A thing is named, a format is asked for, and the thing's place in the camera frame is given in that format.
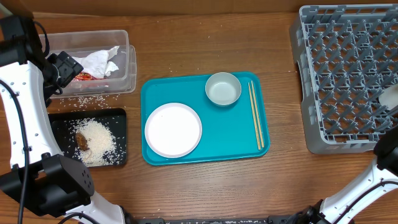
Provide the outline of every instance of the wooden chopsticks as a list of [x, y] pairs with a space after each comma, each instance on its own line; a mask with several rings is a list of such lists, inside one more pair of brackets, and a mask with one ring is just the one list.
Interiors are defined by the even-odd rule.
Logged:
[[264, 147], [264, 139], [262, 137], [261, 122], [260, 122], [260, 118], [259, 118], [256, 92], [254, 91], [253, 81], [251, 82], [251, 88], [250, 88], [250, 83], [248, 83], [248, 87], [249, 87], [251, 112], [252, 112], [253, 121], [254, 121], [254, 130], [256, 131], [257, 147], [259, 150], [261, 150]]

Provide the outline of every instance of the plastic dish rack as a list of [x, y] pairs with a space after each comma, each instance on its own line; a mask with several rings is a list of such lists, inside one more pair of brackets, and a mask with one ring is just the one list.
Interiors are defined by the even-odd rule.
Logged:
[[398, 83], [398, 4], [303, 6], [290, 28], [313, 153], [364, 152], [398, 124], [378, 97]]

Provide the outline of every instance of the teal tray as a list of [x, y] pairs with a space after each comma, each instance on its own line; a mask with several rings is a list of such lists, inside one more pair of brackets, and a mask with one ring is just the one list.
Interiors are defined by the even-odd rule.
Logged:
[[[205, 84], [210, 75], [194, 75], [149, 80], [141, 90], [142, 155], [154, 166], [192, 162], [225, 161], [261, 157], [269, 149], [266, 111], [258, 77], [251, 72], [233, 72], [242, 84], [239, 99], [227, 107], [214, 105], [206, 96]], [[258, 150], [251, 111], [248, 83], [253, 80], [261, 120], [264, 148]], [[149, 115], [166, 103], [183, 103], [199, 115], [202, 136], [198, 146], [188, 155], [169, 159], [156, 154], [145, 139], [145, 123]]]

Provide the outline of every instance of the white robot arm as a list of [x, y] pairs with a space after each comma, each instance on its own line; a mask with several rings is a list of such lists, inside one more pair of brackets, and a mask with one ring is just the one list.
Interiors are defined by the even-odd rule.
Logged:
[[398, 188], [397, 184], [391, 182], [398, 184], [398, 177], [387, 169], [378, 169], [377, 160], [373, 159], [368, 168], [343, 190], [326, 198], [321, 204], [320, 212], [330, 223], [338, 221], [338, 224], [348, 224], [375, 200]]
[[[0, 176], [0, 189], [39, 216], [79, 213], [73, 218], [82, 223], [92, 223], [88, 219], [131, 223], [123, 208], [95, 192], [90, 172], [81, 162], [63, 156], [52, 134], [46, 103], [83, 67], [65, 52], [45, 59], [48, 46], [43, 53], [32, 19], [9, 16], [0, 19], [0, 26], [5, 40], [0, 43], [0, 94], [11, 137], [12, 168]], [[39, 172], [46, 176], [38, 179]]]
[[351, 224], [360, 211], [397, 189], [398, 127], [388, 131], [377, 142], [373, 152], [376, 158], [343, 190], [289, 217], [284, 224]]

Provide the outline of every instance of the crumpled tissue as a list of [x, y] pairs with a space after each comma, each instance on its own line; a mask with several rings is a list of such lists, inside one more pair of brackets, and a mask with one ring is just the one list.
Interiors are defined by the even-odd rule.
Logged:
[[99, 50], [87, 57], [73, 57], [73, 59], [83, 66], [83, 72], [89, 73], [95, 78], [104, 78], [110, 76], [111, 72], [119, 70], [115, 63], [108, 61], [118, 53], [118, 49], [119, 46], [115, 46], [110, 50]]

